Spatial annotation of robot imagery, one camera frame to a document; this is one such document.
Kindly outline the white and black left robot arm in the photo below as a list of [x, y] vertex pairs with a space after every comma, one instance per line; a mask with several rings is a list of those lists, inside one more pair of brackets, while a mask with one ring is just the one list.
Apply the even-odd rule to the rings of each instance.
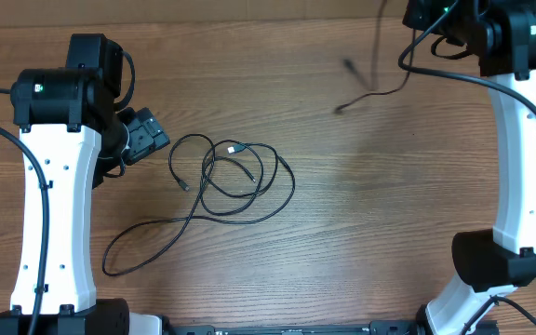
[[148, 109], [121, 88], [132, 58], [101, 33], [76, 33], [58, 69], [27, 69], [10, 90], [24, 160], [20, 269], [0, 334], [167, 334], [162, 315], [97, 295], [92, 192], [168, 145]]

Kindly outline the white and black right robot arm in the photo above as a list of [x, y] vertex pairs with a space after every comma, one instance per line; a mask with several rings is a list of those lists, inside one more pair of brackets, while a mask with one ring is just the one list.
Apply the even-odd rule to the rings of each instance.
[[415, 332], [494, 334], [484, 315], [536, 279], [536, 1], [411, 1], [403, 22], [477, 57], [473, 83], [489, 92], [499, 158], [496, 221], [454, 236], [454, 275]]

